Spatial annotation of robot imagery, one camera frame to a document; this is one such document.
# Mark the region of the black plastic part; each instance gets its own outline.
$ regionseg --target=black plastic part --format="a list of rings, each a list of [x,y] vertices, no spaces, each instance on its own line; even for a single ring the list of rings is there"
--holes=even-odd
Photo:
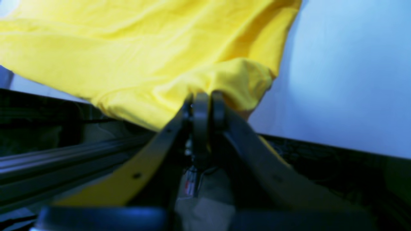
[[[291,211],[240,211],[230,231],[368,231],[377,230],[367,213],[318,213]]]
[[[232,144],[231,136],[227,134],[227,108],[222,94],[212,95],[212,136],[210,136],[213,162],[228,175],[234,194],[236,209],[274,209],[277,205],[261,187],[251,169],[240,158],[236,144]],[[249,144],[249,140],[240,142]]]
[[[193,104],[193,165],[199,171],[206,170],[210,165],[208,146],[209,104],[207,94],[197,94]]]
[[[169,216],[162,208],[44,208],[37,220],[40,230],[165,231]]]

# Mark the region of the yellow fabric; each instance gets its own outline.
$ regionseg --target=yellow fabric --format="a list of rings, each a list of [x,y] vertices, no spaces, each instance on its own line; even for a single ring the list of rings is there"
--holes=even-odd
[[[190,92],[252,110],[278,75],[300,0],[21,0],[0,64],[161,129]]]

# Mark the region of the white backdrop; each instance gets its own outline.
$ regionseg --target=white backdrop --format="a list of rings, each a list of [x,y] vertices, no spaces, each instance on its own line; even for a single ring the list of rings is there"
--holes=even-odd
[[[411,1],[305,0],[257,132],[411,158]]]

